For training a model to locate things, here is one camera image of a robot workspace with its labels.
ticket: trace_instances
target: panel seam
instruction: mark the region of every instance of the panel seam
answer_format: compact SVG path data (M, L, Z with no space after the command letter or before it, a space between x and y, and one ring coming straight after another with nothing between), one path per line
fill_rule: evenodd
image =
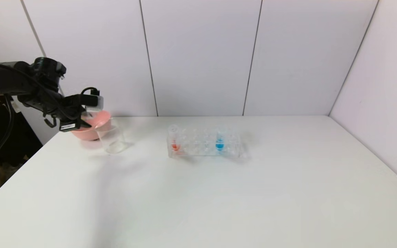
M140 5L140 15L142 16L143 34L145 36L146 54L148 55L148 64L150 66L151 84L153 86L153 94L154 94L154 104L156 104L156 114L157 116L159 116L159 111L157 109L156 89L154 89L153 70L151 69L150 51L148 50L148 41L146 39L145 21L143 20L143 9L142 9L141 0L139 0L139 5Z
M251 80L252 63L254 62L255 45L257 44L258 26L260 25L260 16L261 16L261 8L262 8L262 6L263 6L263 0L261 0L260 12L258 13L257 31L255 32L254 48L252 49L251 66L249 68L249 76L247 77L246 95L244 96L243 113L241 114L242 116L244 116L244 110L246 108L247 91L249 89L249 80Z
M335 98L335 102L332 104L332 108L330 109L329 114L327 116L330 116L332 114L332 110L334 109L335 104L338 101L339 95L341 94L341 91L344 88L344 85L345 85L345 82L347 81L348 75L350 74L350 72L352 70L352 67L353 67L353 65L354 65L354 63L356 61L356 58L358 56L359 51L361 50L361 46L364 43L365 36L367 35L367 31L368 31L368 29L369 29L369 27L371 25L373 17L375 16L376 9L378 8L378 5L379 5L379 0L376 2L375 9L373 10L373 13L372 13L372 15L370 17L370 21L368 22L367 28L366 28L366 30L364 32L363 39L361 40L361 43L359 44L358 50L356 51L355 57L353 58L353 61L352 61L352 64L350 65L350 68L348 69L347 75L345 76L344 81L342 82L341 88L338 91L337 97Z

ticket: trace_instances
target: pink bowl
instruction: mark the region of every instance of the pink bowl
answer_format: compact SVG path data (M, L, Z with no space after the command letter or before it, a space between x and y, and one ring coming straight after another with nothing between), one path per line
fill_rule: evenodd
M100 127L108 122L111 118L111 114L108 111L102 110L93 119L86 120L91 127L82 127L79 130L71 131L74 136L80 138L81 140L97 140L99 138L98 133L94 130L96 127Z

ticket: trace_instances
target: robotic arm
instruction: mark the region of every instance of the robotic arm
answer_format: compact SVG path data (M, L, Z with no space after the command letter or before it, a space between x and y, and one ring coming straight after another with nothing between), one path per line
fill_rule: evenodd
M93 87L72 96L59 94L59 79L66 70L63 64L50 58L36 58L31 65L23 61L0 63L0 94L17 96L25 106L42 111L49 127L55 127L59 119L62 132L91 127L81 115L85 111L102 110L103 98ZM46 115L52 117L53 123Z

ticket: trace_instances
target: test tube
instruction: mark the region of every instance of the test tube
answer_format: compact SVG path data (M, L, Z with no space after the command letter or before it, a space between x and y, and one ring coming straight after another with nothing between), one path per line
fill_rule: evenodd
M180 150L180 144L177 142L179 137L179 127L177 125L171 125L168 127L168 136L170 139L172 150Z

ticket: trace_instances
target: test tube with blue liquid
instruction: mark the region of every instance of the test tube with blue liquid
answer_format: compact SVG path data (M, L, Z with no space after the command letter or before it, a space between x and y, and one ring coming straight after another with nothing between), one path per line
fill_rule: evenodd
M216 140L215 140L215 148L217 151L222 152L225 148L225 129L220 128L217 130Z

